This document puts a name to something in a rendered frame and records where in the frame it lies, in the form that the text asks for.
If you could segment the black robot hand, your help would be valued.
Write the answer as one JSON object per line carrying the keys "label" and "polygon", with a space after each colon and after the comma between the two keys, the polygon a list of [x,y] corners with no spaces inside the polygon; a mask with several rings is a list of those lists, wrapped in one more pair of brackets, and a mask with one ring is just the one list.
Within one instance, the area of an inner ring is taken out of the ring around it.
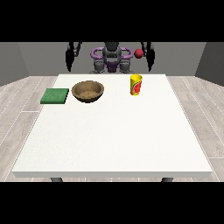
{"label": "black robot hand", "polygon": [[79,56],[81,42],[69,42],[66,50],[66,67],[69,72],[72,71],[74,58]]}
{"label": "black robot hand", "polygon": [[151,42],[142,42],[141,45],[143,50],[143,56],[147,60],[148,69],[151,70],[156,58],[154,45]]}

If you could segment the yellow cup with melon print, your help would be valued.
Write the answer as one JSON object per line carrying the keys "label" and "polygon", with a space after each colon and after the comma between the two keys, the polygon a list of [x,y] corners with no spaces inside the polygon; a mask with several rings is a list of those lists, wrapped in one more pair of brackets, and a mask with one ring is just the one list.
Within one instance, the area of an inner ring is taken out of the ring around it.
{"label": "yellow cup with melon print", "polygon": [[138,73],[133,73],[130,76],[130,94],[137,96],[140,93],[143,76]]}

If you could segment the brown wooden bowl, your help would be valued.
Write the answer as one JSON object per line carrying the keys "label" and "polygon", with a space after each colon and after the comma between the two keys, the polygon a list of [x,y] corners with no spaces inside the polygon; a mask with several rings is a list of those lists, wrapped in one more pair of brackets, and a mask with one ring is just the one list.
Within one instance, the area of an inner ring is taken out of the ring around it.
{"label": "brown wooden bowl", "polygon": [[80,102],[91,103],[97,101],[104,92],[104,86],[93,80],[76,83],[72,87],[73,96]]}

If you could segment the green square pad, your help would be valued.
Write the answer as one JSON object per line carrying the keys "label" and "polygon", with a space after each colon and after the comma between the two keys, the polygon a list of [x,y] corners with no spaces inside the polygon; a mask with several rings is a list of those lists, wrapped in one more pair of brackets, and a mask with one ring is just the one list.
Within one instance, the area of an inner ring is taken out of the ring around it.
{"label": "green square pad", "polygon": [[47,88],[40,100],[41,104],[64,104],[67,99],[68,88]]}

